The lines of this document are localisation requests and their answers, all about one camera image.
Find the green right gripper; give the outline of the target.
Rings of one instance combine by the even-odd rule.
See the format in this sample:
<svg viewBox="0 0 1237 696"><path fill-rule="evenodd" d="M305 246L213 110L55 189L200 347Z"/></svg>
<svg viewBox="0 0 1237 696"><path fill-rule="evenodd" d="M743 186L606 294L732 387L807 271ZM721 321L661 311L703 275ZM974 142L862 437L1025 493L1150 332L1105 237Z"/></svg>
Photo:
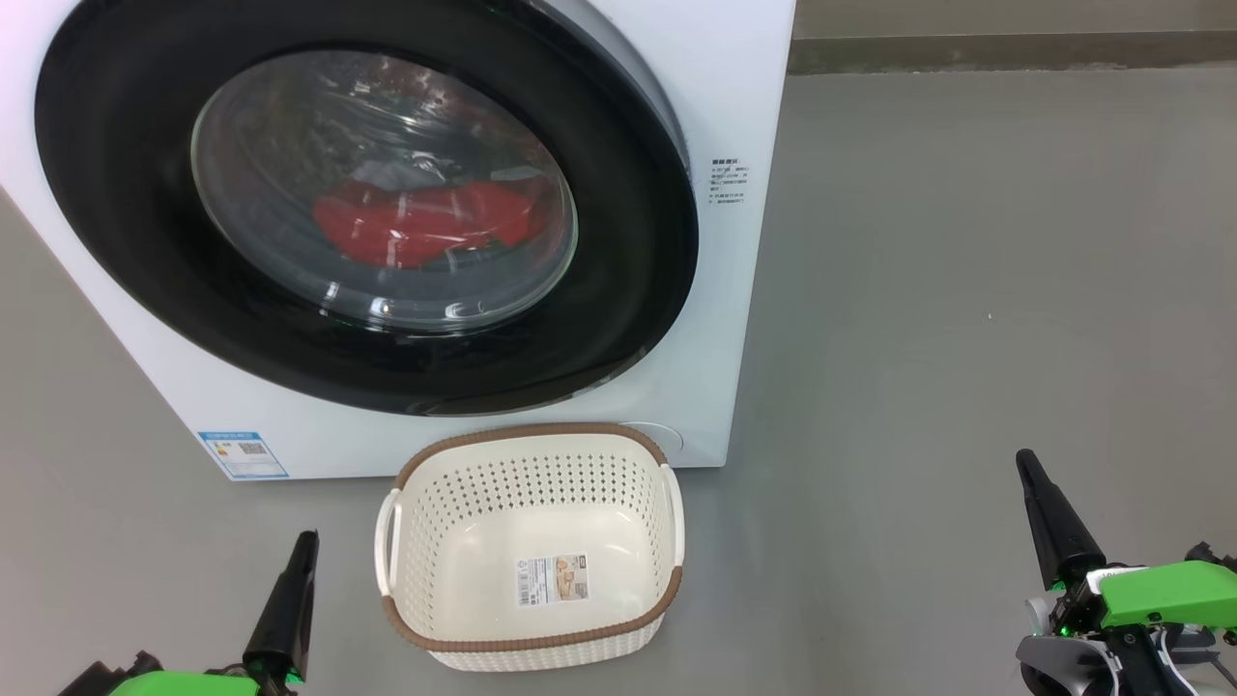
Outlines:
<svg viewBox="0 0 1237 696"><path fill-rule="evenodd" d="M1136 624L1235 630L1233 561L1105 567L1106 555L1034 450L1018 450L1016 467L1044 588L1065 591L1054 605L1055 635Z"/></svg>

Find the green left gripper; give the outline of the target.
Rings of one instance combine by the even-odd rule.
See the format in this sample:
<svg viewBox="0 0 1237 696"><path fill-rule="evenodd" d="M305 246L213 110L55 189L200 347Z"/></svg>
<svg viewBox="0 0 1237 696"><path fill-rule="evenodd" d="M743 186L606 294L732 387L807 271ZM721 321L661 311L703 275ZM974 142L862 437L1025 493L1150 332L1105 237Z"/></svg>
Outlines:
<svg viewBox="0 0 1237 696"><path fill-rule="evenodd" d="M315 597L320 537L297 537L289 560L262 609L244 651L247 675L147 671L127 679L111 696L255 696L259 684L304 682Z"/></svg>

